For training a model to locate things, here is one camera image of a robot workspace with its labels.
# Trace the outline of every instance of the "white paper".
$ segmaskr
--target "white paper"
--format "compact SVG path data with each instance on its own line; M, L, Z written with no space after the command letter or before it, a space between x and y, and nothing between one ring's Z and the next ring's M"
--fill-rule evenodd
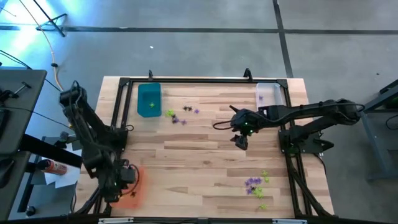
M81 156L81 149L73 151L72 143L67 144L67 148L65 150L68 152L72 152L78 156ZM70 166L70 165L67 165L67 167L68 167L67 173L63 174L63 175L44 173L45 183L48 185L48 184L55 182L55 188L75 184L77 182L77 180L79 179L80 168Z

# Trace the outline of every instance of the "clear plastic container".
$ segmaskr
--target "clear plastic container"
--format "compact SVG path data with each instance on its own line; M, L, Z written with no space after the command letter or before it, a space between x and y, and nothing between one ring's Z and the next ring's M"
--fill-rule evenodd
M257 108L269 105L283 105L282 92L278 83L258 83L256 86Z

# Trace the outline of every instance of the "white cable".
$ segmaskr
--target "white cable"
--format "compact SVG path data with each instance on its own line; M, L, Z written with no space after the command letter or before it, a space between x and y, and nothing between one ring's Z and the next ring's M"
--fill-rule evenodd
M52 49L52 46L50 44L49 38L47 38L47 35L45 35L44 30L42 29L42 26L39 25L39 23L36 21L35 17L32 15L32 13L30 13L30 11L28 10L28 8L25 6L25 4L19 0L19 2L24 6L24 8L26 9L26 11L30 14L30 16L32 17L32 19L35 21L35 23L37 24L37 26L39 27L39 29L42 31L45 39L47 40L47 43L49 43L50 46L50 50L51 50L51 56L52 56L52 63L55 63L55 57L54 57L54 51ZM52 66L53 70L54 70L54 79L55 82L57 83L58 87L63 91L63 88L61 86L61 83L58 81L58 70L56 67Z

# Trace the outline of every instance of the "wooden tabletop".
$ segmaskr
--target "wooden tabletop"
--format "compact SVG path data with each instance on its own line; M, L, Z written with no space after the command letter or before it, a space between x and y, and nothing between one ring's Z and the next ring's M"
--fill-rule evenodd
M96 108L97 115L110 124L120 77L104 77ZM292 106L307 104L303 79L288 79ZM112 216L134 217L225 217L290 218L294 216L284 156L277 140L278 128L262 129L248 138L247 151L238 149L229 139L231 130L218 131L212 124L229 120L234 112L229 105L256 111L256 84L161 83L162 116L143 118L137 113L138 85L132 89L127 124L129 133L123 158L143 167L147 186L144 204L135 210L113 208ZM119 121L124 100L119 112ZM195 114L183 110L193 106ZM173 109L186 125L172 124L164 116ZM310 119L296 121L305 124ZM304 154L303 163L308 188L330 213L325 172L313 155ZM245 180L269 173L263 182L263 199L246 194ZM97 186L84 170L76 188L76 210ZM298 199L303 209L302 193ZM259 206L266 204L267 209Z

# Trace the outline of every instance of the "gray floor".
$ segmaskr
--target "gray floor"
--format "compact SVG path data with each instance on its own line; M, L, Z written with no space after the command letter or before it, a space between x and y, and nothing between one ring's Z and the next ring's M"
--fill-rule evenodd
M43 22L45 18L35 6L25 2ZM68 13L65 24L70 26L276 28L272 0L39 2L53 16ZM288 29L398 29L395 0L279 0L279 4ZM18 16L2 11L0 23L32 23L18 1L9 0L6 9ZM78 80L87 89L92 107L105 75L146 75L151 69L154 75L240 77L249 67L256 77L286 77L277 34L47 35L60 64L61 83L68 88ZM0 31L0 36L0 49L33 68L48 70L47 78L54 82L50 51L40 32L27 26L21 31ZM366 103L398 78L397 35L289 34L286 39L294 77L305 79L312 103L339 98ZM57 92L45 84L35 110L66 123L57 100ZM374 122L382 128L384 119ZM41 138L60 131L64 129L59 125L33 115L27 133ZM366 181L377 167L363 125L335 126L325 131L324 138L335 143L325 153L335 213L344 218L397 223L398 181ZM30 205L37 207L36 217L61 215L68 212L72 192L70 187L53 190L51 185L38 186ZM23 218L15 206L10 219Z

